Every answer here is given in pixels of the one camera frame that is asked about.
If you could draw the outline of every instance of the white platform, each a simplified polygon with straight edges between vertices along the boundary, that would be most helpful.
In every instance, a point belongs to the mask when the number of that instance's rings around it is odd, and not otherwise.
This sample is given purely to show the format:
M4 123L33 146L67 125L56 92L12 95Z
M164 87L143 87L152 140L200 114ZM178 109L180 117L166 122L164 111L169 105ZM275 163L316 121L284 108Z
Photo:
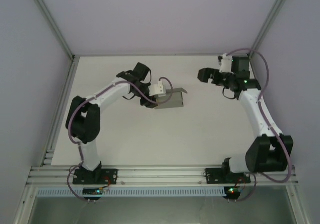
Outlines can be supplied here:
M109 84L116 74L142 62L152 69L152 82L168 77L183 87L184 107L149 109L140 99L119 99L101 117L97 138L103 165L212 165L246 152L254 136L244 108L222 95L222 87L202 83L198 71L219 68L217 56L81 57L59 133L52 165L80 162L68 139L65 122L76 95L86 97Z

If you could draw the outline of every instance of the white connector block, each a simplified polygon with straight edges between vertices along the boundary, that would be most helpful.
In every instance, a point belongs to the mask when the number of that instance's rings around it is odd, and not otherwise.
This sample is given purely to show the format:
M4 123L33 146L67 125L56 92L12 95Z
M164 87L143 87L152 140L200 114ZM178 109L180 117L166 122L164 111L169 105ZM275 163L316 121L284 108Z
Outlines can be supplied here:
M222 55L220 72L231 72L232 67L232 56L225 53Z
M166 93L167 92L166 92L165 86L161 80L159 80L157 84L149 86L150 96L153 96L153 95L162 96L162 95L165 95Z

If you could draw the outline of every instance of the light purple wall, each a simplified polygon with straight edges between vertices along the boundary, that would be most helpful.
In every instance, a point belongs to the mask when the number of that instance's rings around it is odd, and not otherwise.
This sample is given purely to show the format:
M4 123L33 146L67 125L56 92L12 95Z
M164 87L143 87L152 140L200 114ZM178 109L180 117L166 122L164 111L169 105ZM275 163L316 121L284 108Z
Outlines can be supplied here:
M39 163L68 63L34 0L0 0L0 223Z
M270 65L266 103L294 138L292 154L314 222L320 223L320 0L287 0L260 51ZM265 68L255 57L261 83Z
M254 42L275 0L45 0L75 54L222 53Z

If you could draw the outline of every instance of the glass panel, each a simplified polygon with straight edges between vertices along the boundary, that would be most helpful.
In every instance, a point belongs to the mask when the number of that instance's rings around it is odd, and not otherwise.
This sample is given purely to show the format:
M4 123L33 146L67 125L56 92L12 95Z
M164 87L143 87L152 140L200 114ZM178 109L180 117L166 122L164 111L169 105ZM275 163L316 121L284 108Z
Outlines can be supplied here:
M222 197L113 197L87 204L42 197L33 211L30 224L296 223L285 187L258 187L250 199L238 203Z

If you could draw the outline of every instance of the ventilation grille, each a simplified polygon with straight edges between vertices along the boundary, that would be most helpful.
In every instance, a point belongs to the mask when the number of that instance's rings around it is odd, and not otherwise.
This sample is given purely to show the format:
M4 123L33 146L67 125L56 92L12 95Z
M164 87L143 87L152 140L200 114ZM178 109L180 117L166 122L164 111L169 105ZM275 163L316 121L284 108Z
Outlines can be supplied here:
M74 188L80 195L83 188ZM39 188L37 197L73 197L68 188ZM104 190L102 197L186 197L186 196L226 196L223 187L111 187Z

